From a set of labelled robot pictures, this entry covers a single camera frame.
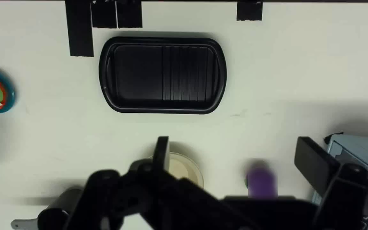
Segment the white surface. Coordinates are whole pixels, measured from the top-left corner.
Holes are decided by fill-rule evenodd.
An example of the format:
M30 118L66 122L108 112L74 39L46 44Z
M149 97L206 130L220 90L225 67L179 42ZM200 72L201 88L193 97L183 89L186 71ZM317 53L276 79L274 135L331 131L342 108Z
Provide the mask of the white surface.
M243 171L270 160L280 194L307 196L293 164L298 135L368 134L368 5L266 3L265 21L235 21L233 3L143 5L145 29L216 38L229 66L207 116L124 114L104 102L97 62L120 31L95 30L96 58L71 58L62 2L0 2L0 67L20 102L0 114L0 230L94 171L147 155L159 134L202 166L218 196L247 194ZM129 218L126 228L143 228Z

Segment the black rounded rectangle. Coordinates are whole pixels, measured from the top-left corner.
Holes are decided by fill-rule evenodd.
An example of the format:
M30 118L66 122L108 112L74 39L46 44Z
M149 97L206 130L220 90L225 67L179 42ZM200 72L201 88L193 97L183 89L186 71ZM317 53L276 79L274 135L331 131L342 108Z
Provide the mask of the black rounded rectangle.
M115 37L103 49L100 83L120 112L209 113L223 98L227 63L209 38Z

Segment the purple object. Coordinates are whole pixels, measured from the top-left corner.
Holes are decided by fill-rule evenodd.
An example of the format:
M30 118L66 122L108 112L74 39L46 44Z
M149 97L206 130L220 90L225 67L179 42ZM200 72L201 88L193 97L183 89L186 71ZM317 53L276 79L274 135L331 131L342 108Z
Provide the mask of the purple object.
M247 186L252 196L276 196L276 176L267 168L253 168L248 171Z

